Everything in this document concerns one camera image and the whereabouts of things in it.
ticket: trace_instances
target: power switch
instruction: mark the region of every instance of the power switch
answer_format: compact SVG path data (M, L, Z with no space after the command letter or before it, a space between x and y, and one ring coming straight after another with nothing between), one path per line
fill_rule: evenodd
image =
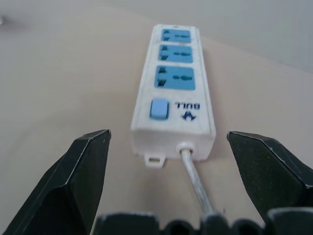
M150 118L166 120L168 118L168 101L162 98L155 98L151 102Z

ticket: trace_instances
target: beige surface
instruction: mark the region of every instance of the beige surface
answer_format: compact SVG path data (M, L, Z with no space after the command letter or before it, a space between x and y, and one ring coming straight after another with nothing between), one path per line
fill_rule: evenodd
M1 28L0 231L75 138L105 128L112 141L98 213L152 211L161 226L174 218L198 226L201 210L182 163L146 169L130 148L137 89L158 22L102 4L50 12L55 8L42 21L19 12L18 22ZM197 168L218 211L231 222L261 223L226 133L277 138L312 167L313 76L205 37L202 46L217 139Z

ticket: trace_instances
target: power strip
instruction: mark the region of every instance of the power strip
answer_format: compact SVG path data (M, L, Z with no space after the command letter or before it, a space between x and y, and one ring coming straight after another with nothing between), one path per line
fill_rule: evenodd
M132 120L132 147L148 167L207 159L216 136L199 30L154 27Z

